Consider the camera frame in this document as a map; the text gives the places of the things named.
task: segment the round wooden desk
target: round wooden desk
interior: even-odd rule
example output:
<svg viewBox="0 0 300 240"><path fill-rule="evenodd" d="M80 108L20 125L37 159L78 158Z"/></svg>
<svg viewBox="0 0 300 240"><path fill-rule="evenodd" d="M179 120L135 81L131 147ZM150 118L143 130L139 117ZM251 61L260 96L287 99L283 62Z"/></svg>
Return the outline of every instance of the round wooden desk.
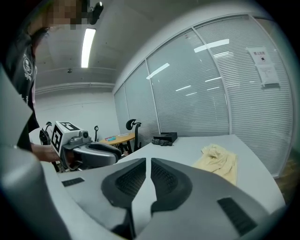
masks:
<svg viewBox="0 0 300 240"><path fill-rule="evenodd" d="M130 146L130 140L135 139L135 133L129 133L126 136L115 136L115 137L116 137L116 140L107 141L105 139L102 139L102 140L100 140L100 143L107 143L109 145L119 145L121 148L121 151L123 151L124 147L127 147L128 152L132 153L131 146Z"/></svg>

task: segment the black box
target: black box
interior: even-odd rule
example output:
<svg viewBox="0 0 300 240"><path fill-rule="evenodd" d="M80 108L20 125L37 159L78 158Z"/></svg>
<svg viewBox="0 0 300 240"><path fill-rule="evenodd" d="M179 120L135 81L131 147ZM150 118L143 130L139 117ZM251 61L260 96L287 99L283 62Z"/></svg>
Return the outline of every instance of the black box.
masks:
<svg viewBox="0 0 300 240"><path fill-rule="evenodd" d="M177 133L161 133L160 135L153 136L153 138L167 140L173 143L177 139Z"/></svg>

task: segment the white table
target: white table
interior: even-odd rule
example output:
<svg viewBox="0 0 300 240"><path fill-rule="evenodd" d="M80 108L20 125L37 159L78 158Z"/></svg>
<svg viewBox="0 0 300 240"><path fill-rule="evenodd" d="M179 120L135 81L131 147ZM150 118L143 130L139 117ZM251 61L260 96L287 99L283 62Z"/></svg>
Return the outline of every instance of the white table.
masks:
<svg viewBox="0 0 300 240"><path fill-rule="evenodd" d="M150 221L150 206L156 201L155 188L150 178L151 158L162 158L191 166L202 156L201 149L212 143L238 155L237 187L256 199L269 213L285 206L282 194L269 171L236 135L179 137L172 147L150 143L119 161L122 163L135 158L147 159L146 180L132 203L137 234Z"/></svg>

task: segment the white paper sign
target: white paper sign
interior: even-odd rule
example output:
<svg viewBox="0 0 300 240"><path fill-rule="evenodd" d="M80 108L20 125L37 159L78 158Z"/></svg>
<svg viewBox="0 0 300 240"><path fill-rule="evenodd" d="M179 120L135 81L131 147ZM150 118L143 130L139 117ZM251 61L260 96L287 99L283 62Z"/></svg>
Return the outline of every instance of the white paper sign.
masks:
<svg viewBox="0 0 300 240"><path fill-rule="evenodd" d="M256 65L272 64L265 47L247 47L247 50Z"/></svg>
<svg viewBox="0 0 300 240"><path fill-rule="evenodd" d="M279 83L277 72L273 64L255 65L262 79L263 86L265 84Z"/></svg>

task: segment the black crumpled object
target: black crumpled object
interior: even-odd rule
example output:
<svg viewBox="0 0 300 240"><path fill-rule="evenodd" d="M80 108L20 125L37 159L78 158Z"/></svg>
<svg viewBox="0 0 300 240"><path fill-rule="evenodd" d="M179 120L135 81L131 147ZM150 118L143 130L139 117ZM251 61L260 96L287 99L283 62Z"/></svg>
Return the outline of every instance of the black crumpled object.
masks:
<svg viewBox="0 0 300 240"><path fill-rule="evenodd" d="M160 146L172 146L173 144L167 140L161 140L161 139L152 139L152 144L154 145L160 145Z"/></svg>

